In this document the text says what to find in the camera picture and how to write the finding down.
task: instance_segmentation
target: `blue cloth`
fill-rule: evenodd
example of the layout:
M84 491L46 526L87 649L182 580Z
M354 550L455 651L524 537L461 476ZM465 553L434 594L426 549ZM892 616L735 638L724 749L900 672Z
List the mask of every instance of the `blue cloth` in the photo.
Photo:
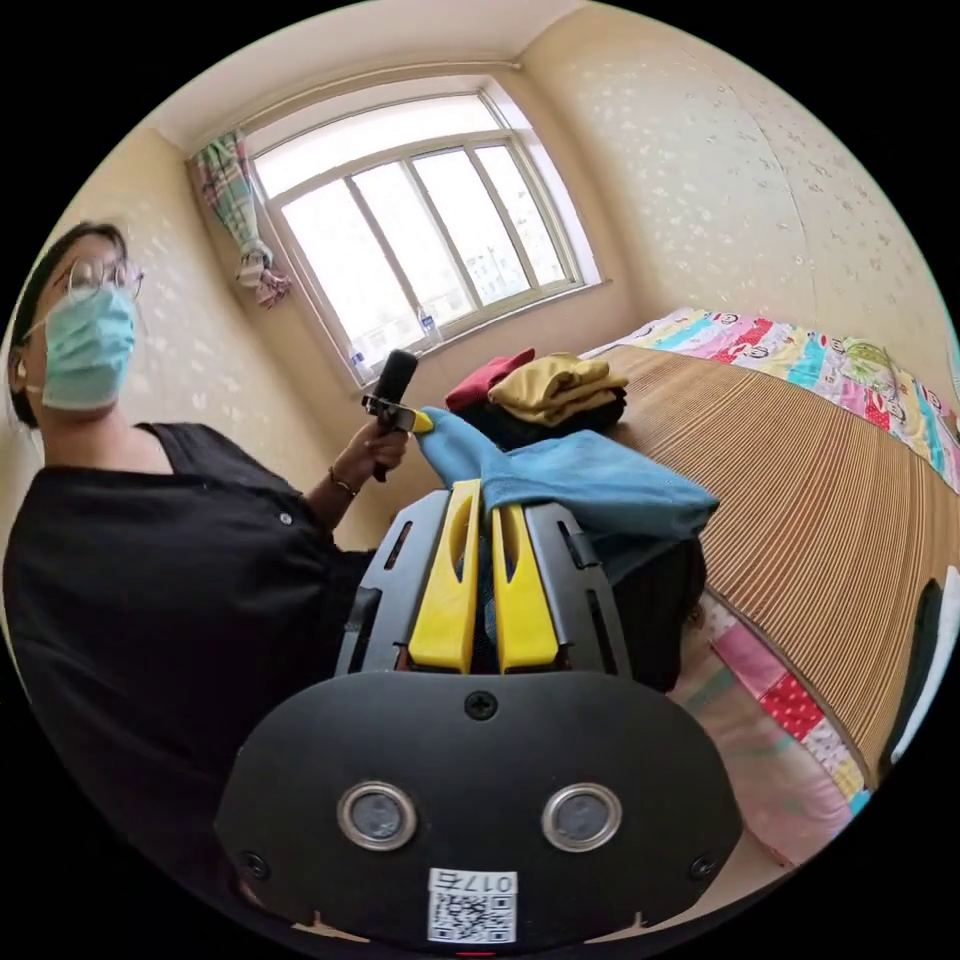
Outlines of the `blue cloth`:
M479 477L488 514L509 503L561 504L612 584L699 534L718 506L693 481L591 430L503 452L456 414L424 412L434 429L417 439L447 487Z

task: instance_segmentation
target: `qr code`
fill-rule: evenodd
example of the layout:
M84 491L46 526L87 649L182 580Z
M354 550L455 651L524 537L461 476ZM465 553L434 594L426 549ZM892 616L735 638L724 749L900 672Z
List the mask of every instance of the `qr code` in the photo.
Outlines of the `qr code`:
M513 943L516 899L431 891L428 937L446 943Z

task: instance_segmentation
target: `black shirt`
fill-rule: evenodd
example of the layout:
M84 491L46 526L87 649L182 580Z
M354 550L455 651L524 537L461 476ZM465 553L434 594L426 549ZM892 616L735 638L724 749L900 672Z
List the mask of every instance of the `black shirt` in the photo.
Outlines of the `black shirt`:
M216 431L142 425L174 473L45 467L3 568L35 714L115 830L198 892L231 871L213 820L237 750L333 674L371 554Z

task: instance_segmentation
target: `blue surgical mask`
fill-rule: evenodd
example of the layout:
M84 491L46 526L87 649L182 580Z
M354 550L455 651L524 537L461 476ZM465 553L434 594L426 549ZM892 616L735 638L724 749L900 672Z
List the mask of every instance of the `blue surgical mask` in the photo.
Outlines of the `blue surgical mask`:
M104 283L92 297L67 296L57 303L37 324L47 328L43 405L99 410L115 403L133 355L135 317L130 294L112 283Z

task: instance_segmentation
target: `woman's hand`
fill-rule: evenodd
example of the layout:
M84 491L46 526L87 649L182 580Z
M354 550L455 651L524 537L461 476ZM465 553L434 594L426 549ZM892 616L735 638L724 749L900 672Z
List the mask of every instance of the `woman's hand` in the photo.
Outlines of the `woman's hand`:
M381 436L379 424L371 420L357 431L347 449L337 457L333 472L349 487L359 490L373 476L378 464L387 470L400 466L408 440L407 433L397 430Z

